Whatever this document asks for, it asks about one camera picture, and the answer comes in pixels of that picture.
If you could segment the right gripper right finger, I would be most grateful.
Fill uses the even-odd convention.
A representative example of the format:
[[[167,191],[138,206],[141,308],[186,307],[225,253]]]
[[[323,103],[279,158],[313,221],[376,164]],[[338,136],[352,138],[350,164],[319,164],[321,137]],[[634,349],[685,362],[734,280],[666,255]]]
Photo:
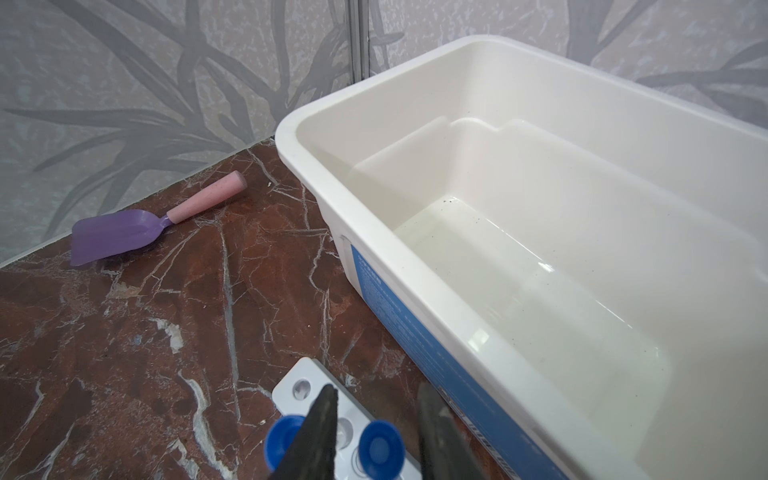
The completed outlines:
[[[453,421],[450,407],[428,382],[419,385],[417,420],[423,479],[486,478]]]

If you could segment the blue capped test tube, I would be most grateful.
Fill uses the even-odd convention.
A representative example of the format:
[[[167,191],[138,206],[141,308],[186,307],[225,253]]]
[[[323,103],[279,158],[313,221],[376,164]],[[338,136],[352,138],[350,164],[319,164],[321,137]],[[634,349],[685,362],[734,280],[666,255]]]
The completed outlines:
[[[264,442],[264,458],[270,472],[279,466],[304,420],[305,417],[301,415],[283,416],[268,431]]]
[[[363,430],[358,445],[362,470],[373,480],[398,479],[405,463],[405,445],[390,422],[375,420]]]

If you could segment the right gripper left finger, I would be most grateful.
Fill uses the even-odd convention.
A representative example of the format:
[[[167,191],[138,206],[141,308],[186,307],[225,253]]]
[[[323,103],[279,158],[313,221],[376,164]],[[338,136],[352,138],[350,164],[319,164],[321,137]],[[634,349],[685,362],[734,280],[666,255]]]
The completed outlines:
[[[334,479],[338,390],[325,385],[269,479]]]

